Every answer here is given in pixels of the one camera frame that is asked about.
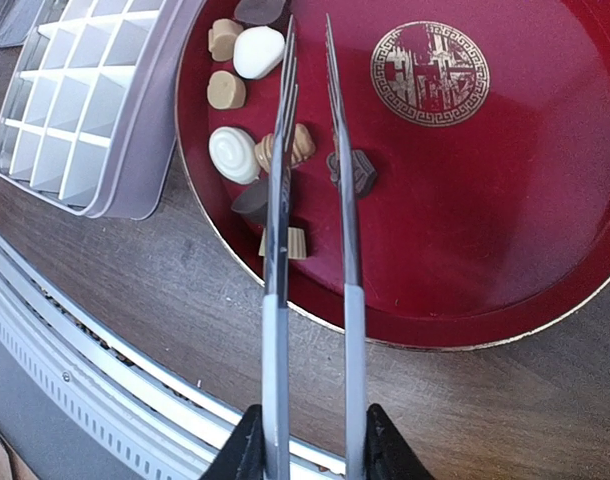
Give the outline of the silver divided tin box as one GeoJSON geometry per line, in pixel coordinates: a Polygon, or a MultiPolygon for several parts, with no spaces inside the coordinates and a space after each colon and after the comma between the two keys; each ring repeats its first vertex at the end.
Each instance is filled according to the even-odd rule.
{"type": "Polygon", "coordinates": [[[176,143],[199,1],[40,1],[0,113],[0,178],[70,214],[142,220],[176,143]]]}

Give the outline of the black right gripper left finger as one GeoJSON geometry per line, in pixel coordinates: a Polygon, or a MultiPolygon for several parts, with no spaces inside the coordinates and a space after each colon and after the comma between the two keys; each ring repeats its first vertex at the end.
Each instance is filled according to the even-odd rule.
{"type": "Polygon", "coordinates": [[[262,406],[247,408],[200,480],[262,480],[265,442],[262,406]]]}

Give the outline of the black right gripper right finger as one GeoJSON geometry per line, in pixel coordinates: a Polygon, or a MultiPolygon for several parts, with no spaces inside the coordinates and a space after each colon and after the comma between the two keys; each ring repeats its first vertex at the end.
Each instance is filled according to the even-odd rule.
{"type": "Polygon", "coordinates": [[[367,410],[365,443],[367,479],[434,480],[380,404],[367,410]]]}

